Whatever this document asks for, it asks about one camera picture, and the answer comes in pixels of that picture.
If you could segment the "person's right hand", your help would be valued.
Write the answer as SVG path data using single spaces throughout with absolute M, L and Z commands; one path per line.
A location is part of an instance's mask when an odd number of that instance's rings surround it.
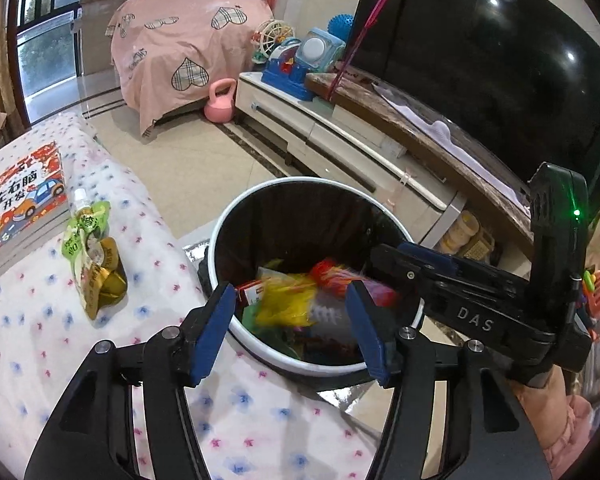
M 513 380 L 509 381 L 509 385 L 524 409 L 541 448 L 550 448 L 564 435 L 569 422 L 569 402 L 562 369 L 554 365 L 543 388 L 528 387 Z

